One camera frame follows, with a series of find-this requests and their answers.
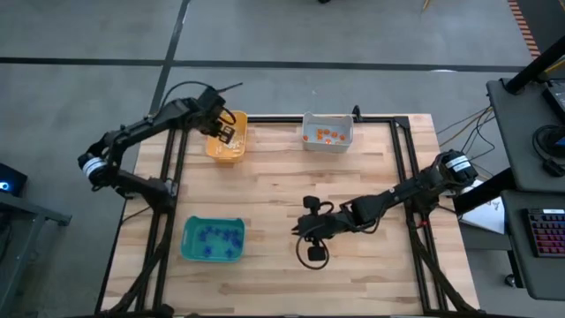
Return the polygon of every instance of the teal plastic bin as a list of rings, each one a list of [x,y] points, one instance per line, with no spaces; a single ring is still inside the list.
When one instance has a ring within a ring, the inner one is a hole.
[[[242,219],[200,218],[186,220],[180,253],[190,261],[239,261],[244,251]]]

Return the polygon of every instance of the keyboard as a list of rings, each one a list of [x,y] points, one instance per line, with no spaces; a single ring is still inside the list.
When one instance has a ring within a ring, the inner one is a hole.
[[[565,210],[527,208],[525,221],[536,257],[565,257]]]

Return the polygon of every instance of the wooden table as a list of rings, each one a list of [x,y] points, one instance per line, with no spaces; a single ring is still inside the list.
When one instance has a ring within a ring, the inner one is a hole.
[[[410,121],[418,163],[424,168],[439,153],[432,118],[410,115]],[[166,136],[141,144],[137,175],[159,175]],[[411,175],[410,167],[406,173]],[[420,314],[402,205],[387,212],[373,235],[345,233],[327,241],[331,259],[323,270],[300,265],[294,252],[297,237],[290,235],[297,218],[306,213],[305,195],[339,203],[397,183],[390,128],[384,124],[356,124],[353,144],[341,155],[303,151],[300,125],[250,124],[245,158],[237,164],[215,163],[205,155],[205,137],[192,132],[163,303],[176,314]],[[144,201],[131,201],[124,216],[145,206]],[[247,233],[241,261],[184,260],[180,240],[190,216],[243,218]],[[116,304],[139,274],[150,219],[148,212],[122,226],[102,309]],[[438,209],[431,224],[442,270],[465,300],[478,307],[456,216]],[[426,281],[434,299],[430,275]],[[153,288],[150,284],[149,295]]]

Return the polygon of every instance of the orange plastic bin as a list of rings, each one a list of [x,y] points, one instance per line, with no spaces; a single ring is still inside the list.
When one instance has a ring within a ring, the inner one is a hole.
[[[236,117],[236,130],[230,144],[226,145],[217,138],[207,137],[206,154],[213,157],[218,163],[237,163],[245,153],[245,140],[247,137],[247,114],[243,111],[233,110]]]

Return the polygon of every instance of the gray floor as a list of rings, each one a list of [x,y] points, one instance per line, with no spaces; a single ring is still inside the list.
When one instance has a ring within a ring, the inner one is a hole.
[[[3,0],[0,57],[163,59],[181,0]],[[192,0],[176,59],[376,64],[523,65],[531,58],[506,0]],[[30,176],[26,197],[73,215],[49,227],[26,273],[17,310],[40,317],[94,310],[124,201],[90,192],[76,157],[104,132],[149,110],[161,67],[0,64],[0,161]],[[170,87],[203,80],[228,107],[249,113],[431,113],[436,130],[488,105],[488,80],[512,73],[173,68]],[[197,94],[196,88],[178,95]],[[446,140],[455,131],[445,132]],[[508,166],[497,147],[477,163]],[[460,148],[466,135],[444,149]],[[480,140],[469,155],[487,150]],[[135,149],[124,167],[133,168]],[[481,307],[494,314],[557,317],[565,303],[502,285],[504,253],[469,252]]]

